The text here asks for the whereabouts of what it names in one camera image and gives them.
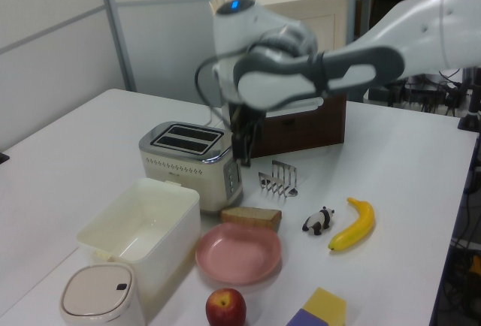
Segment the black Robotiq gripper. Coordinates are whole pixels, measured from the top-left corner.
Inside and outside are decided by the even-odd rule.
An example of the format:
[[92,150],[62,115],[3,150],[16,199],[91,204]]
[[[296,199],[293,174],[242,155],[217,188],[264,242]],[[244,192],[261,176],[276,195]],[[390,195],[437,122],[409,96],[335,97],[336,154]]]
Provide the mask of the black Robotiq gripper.
[[231,148],[235,161],[244,167],[251,165],[251,150],[262,140],[264,110],[257,110],[246,104],[228,102],[225,111],[231,129]]

